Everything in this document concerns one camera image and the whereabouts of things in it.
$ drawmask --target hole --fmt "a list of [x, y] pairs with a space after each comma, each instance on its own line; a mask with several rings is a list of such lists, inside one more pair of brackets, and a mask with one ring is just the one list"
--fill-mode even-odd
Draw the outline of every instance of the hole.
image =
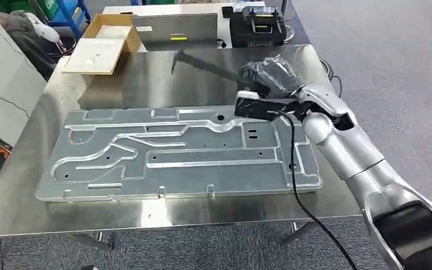
[[289, 166], [289, 170], [297, 170], [297, 164], [288, 164], [288, 166]]

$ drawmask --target black glove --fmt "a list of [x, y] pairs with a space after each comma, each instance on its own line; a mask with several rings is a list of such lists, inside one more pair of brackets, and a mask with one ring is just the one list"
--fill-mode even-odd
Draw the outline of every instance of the black glove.
[[280, 55], [261, 62], [248, 62], [239, 69], [239, 75], [267, 86], [269, 94], [259, 93], [263, 98], [289, 98], [302, 86], [292, 66]]

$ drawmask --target person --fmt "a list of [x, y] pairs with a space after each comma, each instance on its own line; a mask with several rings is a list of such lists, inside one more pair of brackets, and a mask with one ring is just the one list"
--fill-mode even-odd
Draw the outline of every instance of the person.
[[41, 37], [35, 32], [26, 13], [22, 10], [12, 11], [10, 14], [0, 12], [0, 25], [42, 77], [49, 80], [55, 62], [42, 50]]

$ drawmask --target laptop lid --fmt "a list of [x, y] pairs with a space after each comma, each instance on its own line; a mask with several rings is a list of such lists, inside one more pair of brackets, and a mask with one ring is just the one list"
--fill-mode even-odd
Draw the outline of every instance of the laptop lid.
[[217, 40], [216, 13], [132, 16], [131, 20], [145, 47], [149, 43], [216, 43]]

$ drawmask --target aluminum plate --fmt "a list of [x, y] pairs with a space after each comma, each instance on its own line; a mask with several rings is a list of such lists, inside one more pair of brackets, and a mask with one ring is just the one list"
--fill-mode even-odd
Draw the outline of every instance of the aluminum plate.
[[36, 196], [43, 201], [286, 194], [322, 186], [300, 122], [238, 118], [233, 106], [73, 111]]

